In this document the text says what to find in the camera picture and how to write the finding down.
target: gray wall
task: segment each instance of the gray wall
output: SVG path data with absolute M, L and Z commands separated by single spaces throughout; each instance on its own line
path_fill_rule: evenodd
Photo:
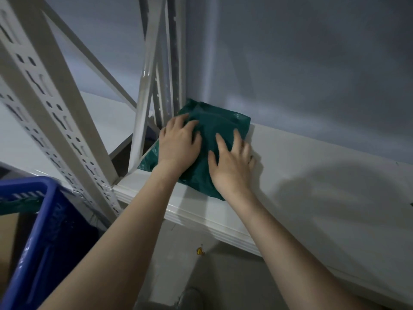
M 145 55 L 138 0 L 46 0 L 113 77 L 137 100 Z M 53 30 L 81 91 L 120 98 Z
M 47 1 L 136 99 L 137 0 Z M 187 0 L 187 96 L 413 163 L 412 14 L 407 0 Z M 81 90 L 118 99 L 58 40 Z

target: blue plastic basket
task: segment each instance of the blue plastic basket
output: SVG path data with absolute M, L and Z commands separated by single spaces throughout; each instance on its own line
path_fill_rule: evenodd
M 3 296 L 1 310 L 34 310 L 98 240 L 90 226 L 49 177 L 0 181 L 0 198 L 44 196 L 26 246 Z

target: left hand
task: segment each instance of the left hand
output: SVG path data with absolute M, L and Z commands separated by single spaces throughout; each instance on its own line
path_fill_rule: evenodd
M 197 132 L 192 141 L 194 127 L 199 121 L 189 121 L 183 126 L 188 116 L 189 114 L 182 114 L 173 117 L 159 133 L 158 165 L 165 167 L 177 178 L 195 162 L 201 151 L 200 132 Z

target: yellow sticker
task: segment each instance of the yellow sticker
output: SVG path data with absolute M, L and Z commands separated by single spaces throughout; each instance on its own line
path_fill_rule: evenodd
M 205 252 L 202 250 L 202 247 L 199 247 L 197 249 L 197 255 L 204 255 L 204 254 L 205 254 Z

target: right hand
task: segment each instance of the right hand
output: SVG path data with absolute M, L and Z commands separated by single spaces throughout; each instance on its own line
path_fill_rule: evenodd
M 251 171 L 255 166 L 255 158 L 251 156 L 251 145 L 241 139 L 237 129 L 234 129 L 234 144 L 231 151 L 220 134 L 216 134 L 219 150 L 219 163 L 215 155 L 208 152 L 209 174 L 218 192 L 228 203 L 237 198 L 251 194 Z

